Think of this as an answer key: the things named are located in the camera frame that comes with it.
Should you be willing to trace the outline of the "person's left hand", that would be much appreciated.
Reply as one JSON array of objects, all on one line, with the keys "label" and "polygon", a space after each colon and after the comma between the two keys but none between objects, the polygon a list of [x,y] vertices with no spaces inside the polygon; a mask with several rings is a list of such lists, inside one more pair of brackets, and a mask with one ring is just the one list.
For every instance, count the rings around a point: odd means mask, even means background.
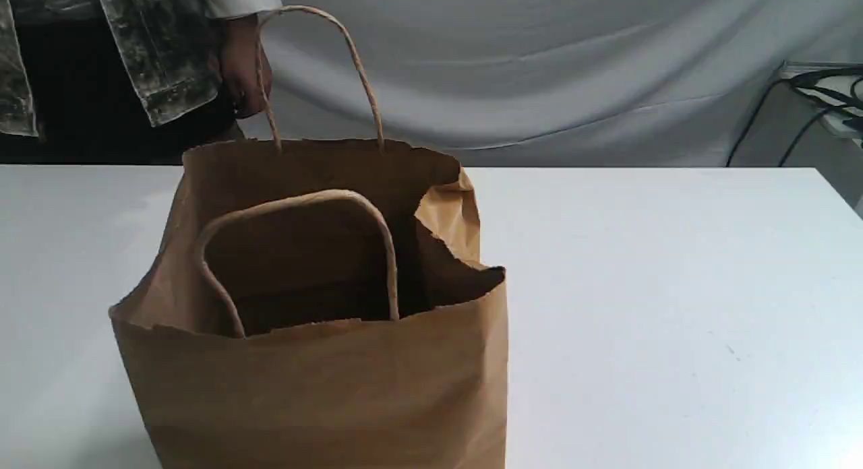
[{"label": "person's left hand", "polygon": [[259,17],[244,15],[216,21],[220,33],[222,82],[238,119],[261,113],[272,89],[272,69],[263,49]]}]

